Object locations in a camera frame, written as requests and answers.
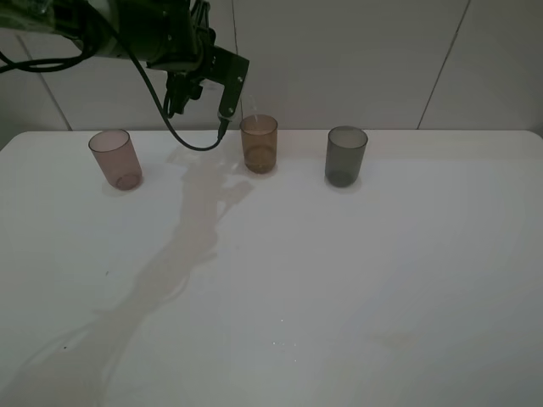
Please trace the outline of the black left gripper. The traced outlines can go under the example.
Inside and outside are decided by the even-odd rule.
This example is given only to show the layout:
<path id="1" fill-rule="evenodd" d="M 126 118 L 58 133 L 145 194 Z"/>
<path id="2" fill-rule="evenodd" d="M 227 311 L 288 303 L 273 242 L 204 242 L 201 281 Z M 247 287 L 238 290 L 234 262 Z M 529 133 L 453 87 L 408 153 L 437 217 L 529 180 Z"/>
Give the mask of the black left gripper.
<path id="1" fill-rule="evenodd" d="M 207 1 L 126 3 L 126 57 L 168 73 L 163 110 L 169 119 L 201 96 L 200 83 L 188 78 L 202 79 L 208 68 L 216 39 L 209 13 Z"/>

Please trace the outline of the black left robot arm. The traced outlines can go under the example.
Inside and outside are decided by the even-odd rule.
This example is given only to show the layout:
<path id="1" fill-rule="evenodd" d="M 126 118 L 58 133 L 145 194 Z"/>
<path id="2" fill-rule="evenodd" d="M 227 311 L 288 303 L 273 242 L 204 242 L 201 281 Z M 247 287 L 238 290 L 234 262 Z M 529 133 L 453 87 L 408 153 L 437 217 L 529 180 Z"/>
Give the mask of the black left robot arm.
<path id="1" fill-rule="evenodd" d="M 1 57 L 2 72 L 52 73 L 94 57 L 129 59 L 163 120 L 182 114 L 213 70 L 216 34 L 206 1 L 3 1 L 1 26 L 62 36 L 73 57 Z"/>

